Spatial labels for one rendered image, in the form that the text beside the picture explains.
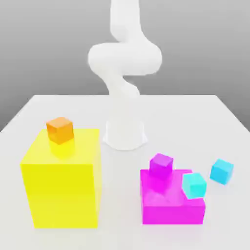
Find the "small turquoise cube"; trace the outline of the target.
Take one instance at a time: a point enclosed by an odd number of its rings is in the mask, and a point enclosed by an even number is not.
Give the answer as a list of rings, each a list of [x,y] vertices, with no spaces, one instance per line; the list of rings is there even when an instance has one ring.
[[[182,190],[188,199],[204,198],[207,183],[198,172],[186,173],[182,177]]]

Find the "small orange cube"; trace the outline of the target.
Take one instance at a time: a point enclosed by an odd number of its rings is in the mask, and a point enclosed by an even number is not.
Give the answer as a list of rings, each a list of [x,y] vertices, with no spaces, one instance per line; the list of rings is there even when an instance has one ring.
[[[62,144],[74,138],[73,123],[64,117],[46,122],[48,137],[51,141]]]

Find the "large yellow box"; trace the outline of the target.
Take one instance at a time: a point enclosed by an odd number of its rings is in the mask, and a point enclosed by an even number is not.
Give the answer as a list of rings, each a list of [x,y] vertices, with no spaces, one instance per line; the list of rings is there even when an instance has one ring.
[[[96,228],[102,194],[100,133],[78,128],[58,145],[42,129],[21,161],[21,173],[39,229]]]

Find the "small sky blue cube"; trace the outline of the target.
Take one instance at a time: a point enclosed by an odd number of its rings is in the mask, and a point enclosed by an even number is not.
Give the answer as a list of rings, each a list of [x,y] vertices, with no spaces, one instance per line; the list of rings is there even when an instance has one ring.
[[[226,185],[233,173],[234,164],[218,159],[211,167],[210,179]]]

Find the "small purple cube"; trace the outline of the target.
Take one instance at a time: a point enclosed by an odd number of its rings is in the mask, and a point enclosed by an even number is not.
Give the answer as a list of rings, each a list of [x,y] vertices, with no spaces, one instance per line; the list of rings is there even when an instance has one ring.
[[[149,163],[149,174],[162,180],[167,179],[173,170],[173,158],[157,153]]]

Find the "large magenta box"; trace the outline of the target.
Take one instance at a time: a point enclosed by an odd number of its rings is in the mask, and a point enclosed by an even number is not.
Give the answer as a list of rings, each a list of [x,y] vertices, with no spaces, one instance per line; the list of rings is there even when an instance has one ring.
[[[142,223],[145,224],[202,224],[206,204],[204,199],[188,199],[182,190],[182,177],[190,169],[175,169],[167,180],[140,170]]]

